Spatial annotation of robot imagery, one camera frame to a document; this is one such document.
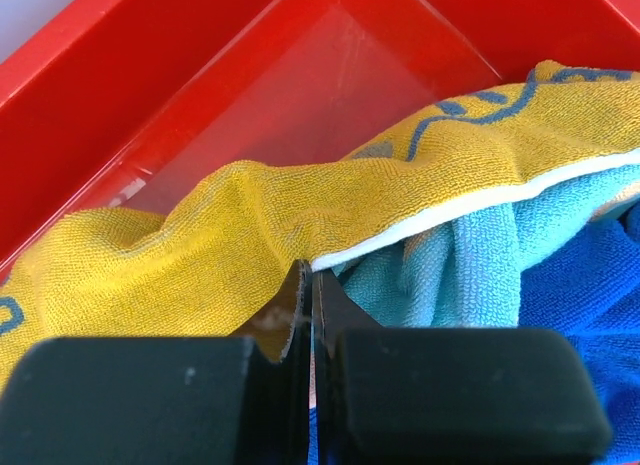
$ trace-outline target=light blue towel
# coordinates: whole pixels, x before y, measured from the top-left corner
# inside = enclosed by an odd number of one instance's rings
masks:
[[[562,247],[640,165],[586,175],[539,196],[465,215],[335,269],[386,326],[513,327],[520,276]]]

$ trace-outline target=pile of towels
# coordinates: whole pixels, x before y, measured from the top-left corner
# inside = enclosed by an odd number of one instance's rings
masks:
[[[614,426],[607,462],[638,459],[639,78],[547,61],[340,162],[237,162],[167,217],[65,217],[0,288],[0,384],[46,337],[230,333],[304,258],[384,325],[563,333]]]

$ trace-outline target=white trim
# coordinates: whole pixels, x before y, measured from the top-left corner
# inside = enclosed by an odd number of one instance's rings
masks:
[[[627,153],[587,158],[538,175],[527,183],[502,185],[471,192],[435,207],[426,208],[412,217],[394,223],[381,234],[367,238],[347,250],[322,255],[312,261],[311,269],[318,271],[334,267],[483,208],[528,200],[565,180],[624,165],[637,164],[640,164],[640,149]]]

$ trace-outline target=red plastic box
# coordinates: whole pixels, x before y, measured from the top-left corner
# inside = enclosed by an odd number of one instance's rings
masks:
[[[0,65],[0,276],[62,214],[336,160],[538,61],[640,69],[640,0],[75,0]]]

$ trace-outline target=blue embroidered design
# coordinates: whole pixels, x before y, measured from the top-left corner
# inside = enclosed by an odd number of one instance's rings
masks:
[[[5,285],[8,281],[9,277],[7,276],[2,281],[0,286]],[[0,323],[0,336],[4,335],[5,333],[9,333],[12,330],[15,330],[24,322],[24,313],[22,311],[22,308],[20,308],[18,302],[16,302],[13,298],[0,297],[0,308],[2,307],[6,307],[7,309],[9,309],[11,318],[6,322]]]
[[[612,77],[619,81],[626,81],[631,79],[631,75],[632,75],[632,72],[626,72],[626,71],[620,71],[620,70],[591,70],[589,68],[566,68],[556,72],[551,77],[550,81],[538,81],[536,80],[535,69],[534,69],[534,70],[531,70],[531,72],[529,72],[529,74],[527,75],[527,80],[524,83],[524,86],[522,87],[522,93],[511,105],[508,105],[498,110],[497,112],[493,112],[488,115],[485,115],[484,117],[478,117],[478,118],[467,118],[467,117],[461,116],[466,113],[466,110],[464,109],[464,107],[458,104],[456,104],[458,105],[457,107],[454,107],[452,104],[454,104],[455,102],[452,102],[450,100],[438,102],[435,105],[447,115],[437,115],[435,117],[425,118],[424,120],[421,120],[418,123],[415,131],[413,132],[413,136],[411,137],[411,143],[409,144],[409,153],[407,155],[407,161],[410,162],[415,158],[416,152],[418,151],[418,142],[422,138],[422,135],[424,134],[425,130],[429,127],[429,125],[431,125],[434,122],[439,122],[442,120],[456,120],[458,122],[466,122],[466,123],[472,123],[476,125],[487,125],[490,123],[499,122],[500,120],[503,120],[508,117],[512,117],[520,113],[520,111],[522,111],[522,109],[526,107],[527,104],[534,97],[536,89],[540,84],[563,83],[564,80],[573,76],[582,76],[585,78],[585,80],[588,80],[588,81],[595,81],[599,77]],[[486,100],[491,103],[506,104],[508,101],[506,96],[498,94],[496,92],[476,92],[471,95],[474,95],[482,100]],[[464,110],[464,112],[451,113],[452,111],[458,112],[459,110]]]

